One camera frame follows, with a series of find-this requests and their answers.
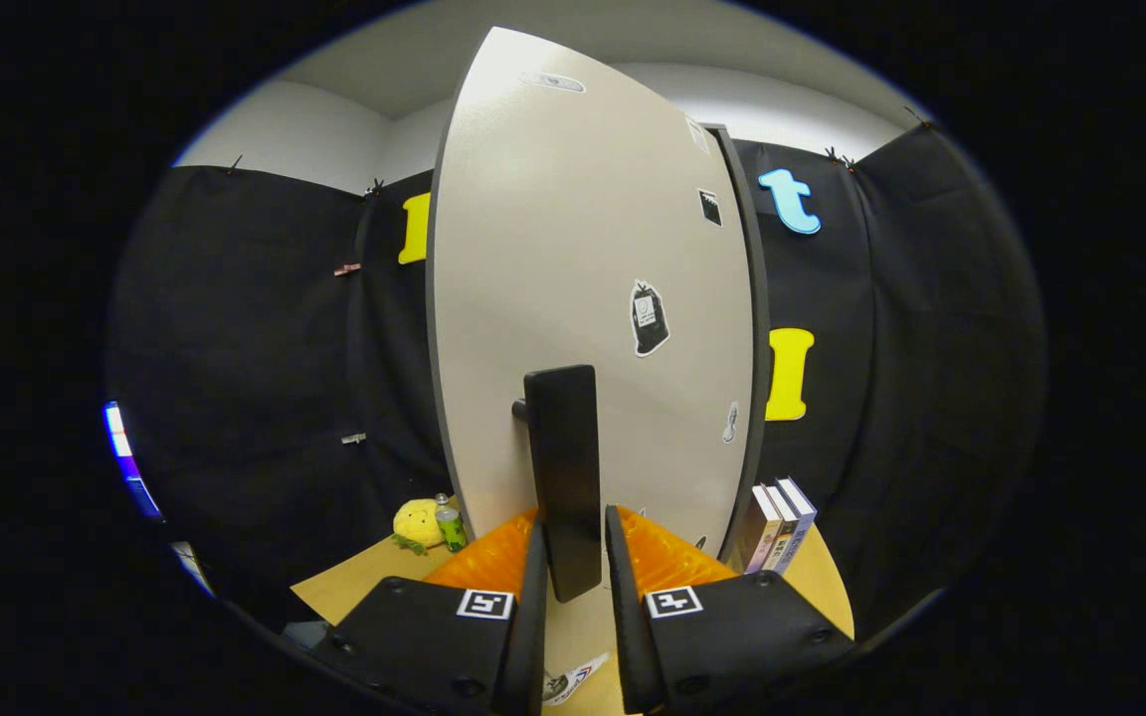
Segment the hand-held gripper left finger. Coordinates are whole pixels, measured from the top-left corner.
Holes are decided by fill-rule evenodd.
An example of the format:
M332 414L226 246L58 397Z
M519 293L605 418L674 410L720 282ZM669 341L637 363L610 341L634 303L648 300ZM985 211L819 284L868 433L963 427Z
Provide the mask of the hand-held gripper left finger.
M391 715L537 715L545 533L524 509L423 579L380 579L309 656Z

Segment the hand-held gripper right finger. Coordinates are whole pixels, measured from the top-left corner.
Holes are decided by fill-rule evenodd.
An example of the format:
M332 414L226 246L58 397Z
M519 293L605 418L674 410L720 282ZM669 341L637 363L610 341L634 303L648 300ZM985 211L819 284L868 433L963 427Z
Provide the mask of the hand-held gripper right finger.
M604 511L625 713L767 715L848 656L840 623L772 571L639 589L627 511Z

